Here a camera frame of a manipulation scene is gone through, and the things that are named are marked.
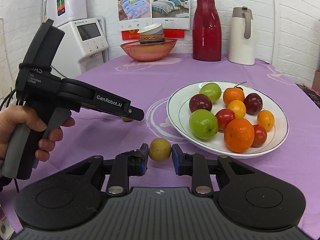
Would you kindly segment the person's left hand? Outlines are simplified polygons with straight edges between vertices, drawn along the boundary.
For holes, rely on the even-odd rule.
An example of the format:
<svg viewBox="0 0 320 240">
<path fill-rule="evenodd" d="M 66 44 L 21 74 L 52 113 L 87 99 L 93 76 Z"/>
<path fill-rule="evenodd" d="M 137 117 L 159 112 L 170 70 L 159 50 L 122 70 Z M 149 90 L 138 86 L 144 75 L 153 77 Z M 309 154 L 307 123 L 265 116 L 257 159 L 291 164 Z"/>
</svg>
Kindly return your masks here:
<svg viewBox="0 0 320 240">
<path fill-rule="evenodd" d="M 11 135 L 18 124 L 26 124 L 36 132 L 43 132 L 47 128 L 32 108 L 11 105 L 1 111 L 1 159 L 5 158 Z M 63 131 L 61 128 L 51 130 L 47 139 L 39 141 L 39 149 L 35 152 L 36 159 L 47 161 L 55 143 L 62 139 Z"/>
</svg>

